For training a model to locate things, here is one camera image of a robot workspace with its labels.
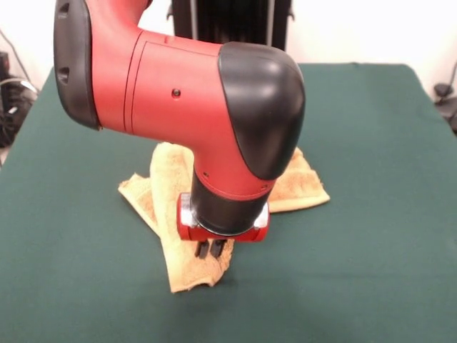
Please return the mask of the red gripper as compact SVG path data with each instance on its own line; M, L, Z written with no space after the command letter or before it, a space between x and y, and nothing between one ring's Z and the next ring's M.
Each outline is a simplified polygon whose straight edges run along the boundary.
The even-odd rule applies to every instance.
M218 259L224 250L224 239L237 242L261 242L268 234L270 213L268 203L265 203L261 213L253 222L253 226L240 234L217 234L201 226L191 212L191 194L184 192L178 197L178 233L184 241L198 242L195 257L206 258L211 243L211 256Z

